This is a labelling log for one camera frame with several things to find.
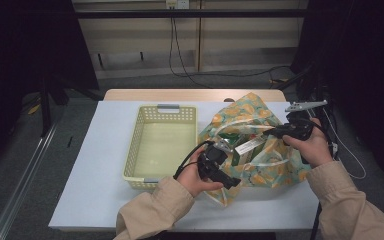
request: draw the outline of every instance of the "tabletop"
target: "tabletop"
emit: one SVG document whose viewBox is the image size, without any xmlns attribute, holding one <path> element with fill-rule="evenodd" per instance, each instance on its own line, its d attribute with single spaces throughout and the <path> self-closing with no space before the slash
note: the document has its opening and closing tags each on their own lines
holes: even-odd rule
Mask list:
<svg viewBox="0 0 384 240">
<path fill-rule="evenodd" d="M 143 192 L 124 181 L 122 171 L 128 153 L 138 108 L 162 101 L 167 93 L 178 95 L 181 104 L 194 105 L 198 111 L 198 131 L 211 121 L 215 113 L 230 103 L 225 98 L 238 99 L 249 92 L 264 100 L 272 91 L 260 90 L 110 90 L 98 103 L 95 115 L 83 141 L 67 184 L 61 194 L 49 227 L 63 231 L 114 230 L 118 209 Z M 116 97 L 115 92 L 123 93 Z M 127 100 L 129 94 L 143 101 Z M 206 97 L 215 101 L 204 101 Z M 268 108 L 283 122 L 288 102 L 266 102 Z M 275 189 L 243 188 L 234 202 L 227 206 L 213 202 L 200 194 L 191 211 L 177 223 L 173 231 L 289 231 L 312 229 L 318 200 L 307 181 Z"/>
</svg>

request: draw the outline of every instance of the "patterned bag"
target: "patterned bag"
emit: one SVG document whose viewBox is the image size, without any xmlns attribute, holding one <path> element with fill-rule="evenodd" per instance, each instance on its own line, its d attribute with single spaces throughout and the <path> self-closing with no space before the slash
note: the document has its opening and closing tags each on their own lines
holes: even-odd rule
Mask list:
<svg viewBox="0 0 384 240">
<path fill-rule="evenodd" d="M 256 136 L 261 136 L 262 132 L 270 126 L 279 124 L 282 123 L 261 98 L 254 93 L 249 93 L 221 109 L 199 134 L 198 141 L 230 138 L 230 140 L 244 143 Z M 242 187 L 275 188 L 305 180 L 311 168 L 302 163 L 301 155 L 297 150 L 285 146 L 281 139 L 274 136 L 259 139 L 263 140 L 255 148 L 254 153 L 250 154 L 249 161 L 238 164 L 235 162 L 237 155 L 230 153 L 221 168 L 229 176 L 240 178 L 241 183 L 229 190 L 222 188 L 208 191 L 206 192 L 208 196 L 223 206 L 228 206 Z"/>
</svg>

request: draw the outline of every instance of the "hand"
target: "hand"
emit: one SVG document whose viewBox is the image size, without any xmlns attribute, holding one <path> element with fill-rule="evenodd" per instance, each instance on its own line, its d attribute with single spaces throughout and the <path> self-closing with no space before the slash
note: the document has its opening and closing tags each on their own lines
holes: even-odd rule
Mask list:
<svg viewBox="0 0 384 240">
<path fill-rule="evenodd" d="M 312 118 L 311 121 L 320 126 L 319 119 Z M 301 141 L 287 135 L 283 136 L 282 139 L 285 143 L 298 149 L 313 168 L 333 161 L 325 135 L 316 127 L 313 127 L 313 132 L 306 141 Z"/>
<path fill-rule="evenodd" d="M 189 163 L 197 162 L 199 154 L 203 151 L 204 148 L 196 150 L 192 154 Z M 223 187 L 223 183 L 220 182 L 203 181 L 199 177 L 197 164 L 191 164 L 185 167 L 177 178 L 177 181 L 182 184 L 182 186 L 185 187 L 193 197 L 198 196 L 198 194 L 200 194 L 202 191 L 212 191 Z"/>
</svg>

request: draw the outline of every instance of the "beige basket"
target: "beige basket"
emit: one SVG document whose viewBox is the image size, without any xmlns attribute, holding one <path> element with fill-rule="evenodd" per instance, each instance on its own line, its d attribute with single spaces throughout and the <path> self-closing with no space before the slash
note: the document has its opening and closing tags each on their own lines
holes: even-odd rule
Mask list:
<svg viewBox="0 0 384 240">
<path fill-rule="evenodd" d="M 173 104 L 139 108 L 123 178 L 134 189 L 154 189 L 173 176 L 197 145 L 197 110 Z"/>
</svg>

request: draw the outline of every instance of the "beige sleeve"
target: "beige sleeve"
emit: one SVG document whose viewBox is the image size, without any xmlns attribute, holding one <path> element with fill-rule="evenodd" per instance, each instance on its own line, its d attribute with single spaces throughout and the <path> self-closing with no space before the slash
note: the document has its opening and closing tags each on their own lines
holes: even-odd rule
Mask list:
<svg viewBox="0 0 384 240">
<path fill-rule="evenodd" d="M 383 239 L 384 213 L 366 201 L 340 162 L 312 169 L 307 179 L 322 206 L 324 239 Z"/>
<path fill-rule="evenodd" d="M 152 194 L 141 193 L 120 208 L 115 240 L 146 238 L 171 229 L 193 204 L 192 195 L 172 177 L 166 177 Z"/>
</svg>

